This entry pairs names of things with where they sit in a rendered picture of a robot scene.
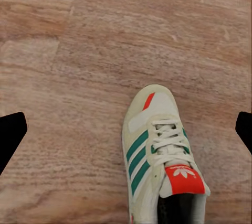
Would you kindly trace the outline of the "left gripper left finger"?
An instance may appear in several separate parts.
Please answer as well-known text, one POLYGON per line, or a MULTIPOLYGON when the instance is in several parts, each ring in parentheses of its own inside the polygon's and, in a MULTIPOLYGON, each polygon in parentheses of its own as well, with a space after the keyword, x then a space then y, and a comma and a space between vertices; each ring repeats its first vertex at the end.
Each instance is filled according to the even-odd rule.
POLYGON ((0 174, 27 133, 23 112, 0 118, 0 174))

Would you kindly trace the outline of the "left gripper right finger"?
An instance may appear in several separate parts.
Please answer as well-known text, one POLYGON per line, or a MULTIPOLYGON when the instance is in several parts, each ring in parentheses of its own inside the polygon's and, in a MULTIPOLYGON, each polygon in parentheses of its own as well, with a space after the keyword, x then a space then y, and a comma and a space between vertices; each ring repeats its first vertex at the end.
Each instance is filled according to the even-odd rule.
POLYGON ((252 114, 240 112, 235 130, 252 154, 252 114))

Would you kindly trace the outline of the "gym shoe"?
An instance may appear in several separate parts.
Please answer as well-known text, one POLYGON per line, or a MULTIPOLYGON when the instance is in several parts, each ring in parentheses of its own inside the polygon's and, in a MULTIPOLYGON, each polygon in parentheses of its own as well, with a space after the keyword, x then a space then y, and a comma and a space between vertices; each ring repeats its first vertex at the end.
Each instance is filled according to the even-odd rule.
POLYGON ((191 151, 171 91, 149 84, 122 127, 130 224, 204 224, 211 191, 191 151))

